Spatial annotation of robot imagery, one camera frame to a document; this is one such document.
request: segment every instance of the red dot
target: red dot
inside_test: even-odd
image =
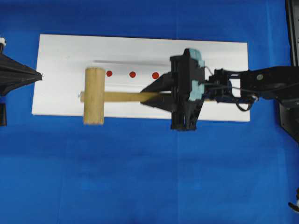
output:
[[[159,73],[158,73],[158,72],[154,72],[154,73],[152,74],[152,77],[153,77],[153,79],[157,79],[157,78],[159,78]]]
[[[134,78],[136,76],[136,73],[134,71],[130,72],[130,77]]]
[[[113,74],[113,73],[112,73],[112,71],[110,71],[110,70],[106,72],[106,75],[107,75],[108,77],[112,76],[112,74]]]

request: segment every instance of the white platform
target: white platform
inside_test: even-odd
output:
[[[200,50],[212,71],[248,69],[246,43],[40,35],[37,71],[43,74],[43,81],[35,83],[32,113],[83,116],[78,95],[84,90],[84,72],[88,66],[113,72],[106,77],[106,91],[140,92],[154,81],[153,72],[162,75],[170,71],[169,57],[183,54],[185,48]],[[135,78],[129,76],[131,71],[136,72]],[[240,83],[234,80],[233,85]],[[134,102],[105,103],[104,114],[121,118],[171,118],[169,112]],[[250,121],[250,113],[241,112],[231,104],[205,102],[199,119]]]

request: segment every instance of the screw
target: screw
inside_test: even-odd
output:
[[[258,81],[261,81],[261,80],[263,79],[263,74],[259,74],[259,75],[257,75],[256,79],[257,79]]]

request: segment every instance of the wooden mallet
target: wooden mallet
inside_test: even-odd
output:
[[[84,124],[104,124],[104,102],[144,102],[158,96],[158,92],[105,92],[105,70],[91,67],[85,70],[85,91],[80,100],[84,102]]]

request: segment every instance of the blue cloth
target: blue cloth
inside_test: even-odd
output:
[[[4,53],[36,67],[40,34],[247,42],[249,68],[289,65],[283,0],[2,0]],[[33,116],[33,85],[6,97],[2,224],[297,224],[298,145],[260,100],[249,123]]]

